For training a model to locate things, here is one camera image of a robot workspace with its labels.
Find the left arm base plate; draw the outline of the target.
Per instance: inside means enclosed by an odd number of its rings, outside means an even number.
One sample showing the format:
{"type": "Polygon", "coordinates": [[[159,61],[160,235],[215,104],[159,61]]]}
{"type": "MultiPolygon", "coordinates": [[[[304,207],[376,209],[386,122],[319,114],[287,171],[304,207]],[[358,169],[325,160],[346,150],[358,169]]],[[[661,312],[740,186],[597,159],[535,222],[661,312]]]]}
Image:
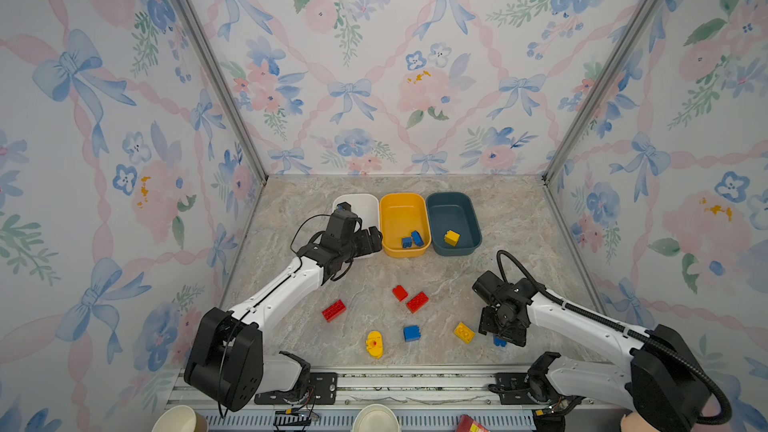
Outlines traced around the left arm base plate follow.
{"type": "Polygon", "coordinates": [[[254,396],[255,405],[300,406],[334,405],[338,392],[338,374],[310,372],[301,377],[290,391],[274,391],[254,396]]]}

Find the yellow plastic container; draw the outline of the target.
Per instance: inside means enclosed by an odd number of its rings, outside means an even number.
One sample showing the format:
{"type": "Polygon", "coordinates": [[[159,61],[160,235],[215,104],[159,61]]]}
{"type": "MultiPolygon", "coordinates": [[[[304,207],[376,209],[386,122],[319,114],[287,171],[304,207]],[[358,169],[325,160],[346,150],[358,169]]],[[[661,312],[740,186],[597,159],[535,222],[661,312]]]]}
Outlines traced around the yellow plastic container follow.
{"type": "Polygon", "coordinates": [[[425,199],[417,193],[391,193],[380,200],[380,224],[385,253],[397,259],[423,255],[431,245],[432,237],[425,199]],[[404,249],[401,240],[411,238],[418,231],[425,245],[404,249]]]}

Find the white plastic container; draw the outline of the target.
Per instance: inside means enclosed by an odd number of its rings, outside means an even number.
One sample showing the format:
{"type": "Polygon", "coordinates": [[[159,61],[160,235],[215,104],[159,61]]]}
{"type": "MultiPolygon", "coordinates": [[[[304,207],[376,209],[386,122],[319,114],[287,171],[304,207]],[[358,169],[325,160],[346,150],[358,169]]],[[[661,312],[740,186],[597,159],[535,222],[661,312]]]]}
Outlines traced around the white plastic container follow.
{"type": "Polygon", "coordinates": [[[340,209],[342,203],[348,203],[351,212],[356,214],[361,220],[360,225],[356,225],[356,229],[360,228],[368,230],[370,227],[376,227],[378,231],[381,231],[380,224],[380,203],[379,199],[369,193],[351,193],[338,196],[333,204],[331,213],[334,214],[340,209]]]}

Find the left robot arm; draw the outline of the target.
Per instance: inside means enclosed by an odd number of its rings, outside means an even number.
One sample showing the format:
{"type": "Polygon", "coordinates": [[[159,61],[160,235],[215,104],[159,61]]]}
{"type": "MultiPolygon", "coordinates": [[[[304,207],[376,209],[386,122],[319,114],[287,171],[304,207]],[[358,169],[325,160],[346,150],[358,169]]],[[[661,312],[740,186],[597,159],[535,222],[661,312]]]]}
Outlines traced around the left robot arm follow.
{"type": "Polygon", "coordinates": [[[336,239],[318,232],[290,264],[255,295],[228,310],[210,309],[201,319],[184,367],[184,382],[223,410],[239,411],[257,395],[288,403],[309,395],[311,365],[295,354],[265,352],[267,340],[308,294],[341,276],[343,265],[382,250],[372,226],[336,239]]]}

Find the yellow lego brick cube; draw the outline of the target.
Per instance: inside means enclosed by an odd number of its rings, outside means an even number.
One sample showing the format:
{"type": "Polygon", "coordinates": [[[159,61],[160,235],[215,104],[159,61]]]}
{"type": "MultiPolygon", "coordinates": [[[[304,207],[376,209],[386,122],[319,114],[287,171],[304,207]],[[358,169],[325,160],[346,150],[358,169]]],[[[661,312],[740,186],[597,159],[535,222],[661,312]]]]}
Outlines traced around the yellow lego brick cube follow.
{"type": "Polygon", "coordinates": [[[453,230],[448,230],[444,234],[444,242],[450,247],[456,247],[460,241],[460,234],[453,230]]]}

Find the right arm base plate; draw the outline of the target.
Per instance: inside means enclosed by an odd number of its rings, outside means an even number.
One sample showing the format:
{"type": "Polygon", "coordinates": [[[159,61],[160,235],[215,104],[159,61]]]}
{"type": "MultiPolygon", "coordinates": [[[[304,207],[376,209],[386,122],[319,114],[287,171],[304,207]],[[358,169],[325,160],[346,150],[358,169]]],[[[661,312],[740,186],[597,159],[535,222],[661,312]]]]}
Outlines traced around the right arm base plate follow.
{"type": "Polygon", "coordinates": [[[557,392],[545,376],[529,376],[527,373],[497,373],[487,389],[499,397],[502,405],[565,407],[582,401],[579,396],[557,392]]]}

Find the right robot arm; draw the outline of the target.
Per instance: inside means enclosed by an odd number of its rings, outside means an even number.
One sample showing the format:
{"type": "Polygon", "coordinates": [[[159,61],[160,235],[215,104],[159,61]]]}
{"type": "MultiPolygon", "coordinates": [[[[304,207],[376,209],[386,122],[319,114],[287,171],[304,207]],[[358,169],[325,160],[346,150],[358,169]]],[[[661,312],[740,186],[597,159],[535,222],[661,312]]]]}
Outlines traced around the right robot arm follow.
{"type": "Polygon", "coordinates": [[[690,431],[728,423],[733,407],[703,371],[682,336],[619,322],[551,292],[531,276],[510,283],[491,271],[473,284],[484,302],[479,333],[523,347],[532,326],[554,331],[602,357],[584,362],[559,352],[543,353],[524,378],[497,381],[502,398],[527,395],[553,405],[561,399],[598,401],[636,412],[658,431],[690,431]]]}

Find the dark teal plastic container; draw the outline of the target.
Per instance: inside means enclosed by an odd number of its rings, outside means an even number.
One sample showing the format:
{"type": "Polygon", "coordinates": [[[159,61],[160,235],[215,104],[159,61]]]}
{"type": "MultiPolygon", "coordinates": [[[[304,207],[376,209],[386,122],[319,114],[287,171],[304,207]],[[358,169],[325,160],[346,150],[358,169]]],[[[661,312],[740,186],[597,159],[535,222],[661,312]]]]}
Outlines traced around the dark teal plastic container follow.
{"type": "Polygon", "coordinates": [[[482,233],[471,199],[461,192],[436,192],[426,199],[432,247],[440,256],[468,256],[482,243],[482,233]],[[461,236],[456,247],[444,242],[448,230],[461,236]]]}

